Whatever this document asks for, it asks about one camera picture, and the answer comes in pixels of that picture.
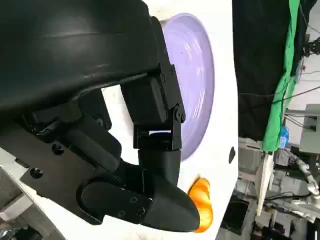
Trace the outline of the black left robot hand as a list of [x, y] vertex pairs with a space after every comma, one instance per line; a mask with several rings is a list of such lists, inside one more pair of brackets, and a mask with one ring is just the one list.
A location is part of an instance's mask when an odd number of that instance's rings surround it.
[[91, 225], [194, 232], [178, 188], [186, 112], [141, 0], [0, 3], [0, 146], [21, 181]]

